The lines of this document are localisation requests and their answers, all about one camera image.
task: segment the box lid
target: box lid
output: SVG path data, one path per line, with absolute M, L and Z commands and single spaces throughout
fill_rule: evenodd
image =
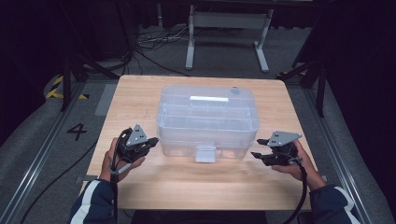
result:
M 260 123 L 248 89 L 168 85 L 162 91 L 157 124 L 165 129 L 254 132 Z

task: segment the table leg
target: table leg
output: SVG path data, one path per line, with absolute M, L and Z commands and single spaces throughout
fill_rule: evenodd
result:
M 268 10 L 267 17 L 265 18 L 264 24 L 262 25 L 262 36 L 260 41 L 255 41 L 254 46 L 256 49 L 257 57 L 259 59 L 260 67 L 264 73 L 269 72 L 267 61 L 265 60 L 264 52 L 262 51 L 262 46 L 264 45 L 265 37 L 268 33 L 268 28 L 270 27 L 272 15 L 274 13 L 273 9 Z
M 187 49 L 186 69 L 191 70 L 194 60 L 194 6 L 190 6 L 190 19 L 189 19 L 189 47 Z

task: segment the clear plastic container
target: clear plastic container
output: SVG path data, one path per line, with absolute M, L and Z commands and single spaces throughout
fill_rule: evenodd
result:
M 260 122 L 248 89 L 165 86 L 157 115 L 166 156 L 241 159 L 255 141 Z

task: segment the wrist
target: wrist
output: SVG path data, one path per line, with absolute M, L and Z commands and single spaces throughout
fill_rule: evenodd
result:
M 315 170 L 311 172 L 307 172 L 306 182 L 311 191 L 326 186 L 326 182 L 323 180 L 320 174 Z
M 106 181 L 110 182 L 111 181 L 111 174 L 110 173 L 105 173 L 105 174 L 101 173 L 98 176 L 98 179 L 103 179 L 103 180 L 106 180 Z

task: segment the wooden table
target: wooden table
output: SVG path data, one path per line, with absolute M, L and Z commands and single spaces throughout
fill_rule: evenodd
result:
M 120 78 L 87 175 L 99 175 L 113 137 L 139 123 L 148 137 L 157 136 L 156 116 L 164 85 L 206 85 L 250 89 L 259 111 L 256 138 L 273 131 L 303 133 L 285 84 L 279 80 L 151 77 Z M 306 139 L 300 139 L 308 154 Z M 119 183 L 119 208 L 179 210 L 294 210 L 302 183 L 273 171 L 250 151 L 271 153 L 254 143 L 242 160 L 196 163 L 194 158 L 166 157 L 161 144 L 150 150 L 142 166 Z M 310 209 L 309 197 L 303 209 Z

